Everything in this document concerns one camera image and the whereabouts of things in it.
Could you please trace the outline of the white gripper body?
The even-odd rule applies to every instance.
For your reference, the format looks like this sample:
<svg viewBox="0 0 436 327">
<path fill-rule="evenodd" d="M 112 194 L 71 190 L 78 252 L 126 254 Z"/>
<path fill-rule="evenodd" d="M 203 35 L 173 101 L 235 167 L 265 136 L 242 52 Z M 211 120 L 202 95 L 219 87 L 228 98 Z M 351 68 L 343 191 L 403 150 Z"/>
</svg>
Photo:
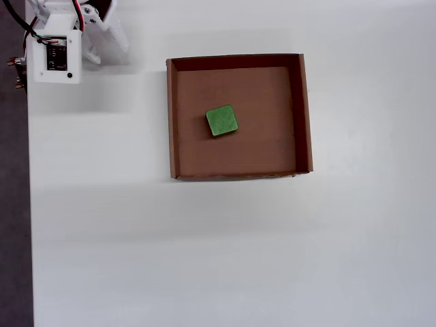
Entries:
<svg viewBox="0 0 436 327">
<path fill-rule="evenodd" d="M 84 33 L 101 33 L 118 31 L 118 1 L 79 1 L 84 21 Z"/>
</svg>

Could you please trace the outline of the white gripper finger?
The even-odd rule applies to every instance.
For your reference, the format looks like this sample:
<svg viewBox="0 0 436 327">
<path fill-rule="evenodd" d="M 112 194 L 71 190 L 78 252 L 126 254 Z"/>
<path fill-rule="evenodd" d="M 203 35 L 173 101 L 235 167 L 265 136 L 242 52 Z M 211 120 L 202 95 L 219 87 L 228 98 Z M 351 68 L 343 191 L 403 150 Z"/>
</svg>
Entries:
<svg viewBox="0 0 436 327">
<path fill-rule="evenodd" d="M 101 35 L 96 33 L 82 33 L 82 56 L 90 62 L 100 65 L 102 63 L 101 58 Z"/>
<path fill-rule="evenodd" d="M 96 33 L 101 35 L 101 58 L 104 65 L 129 65 L 129 42 L 118 14 L 118 31 Z"/>
</svg>

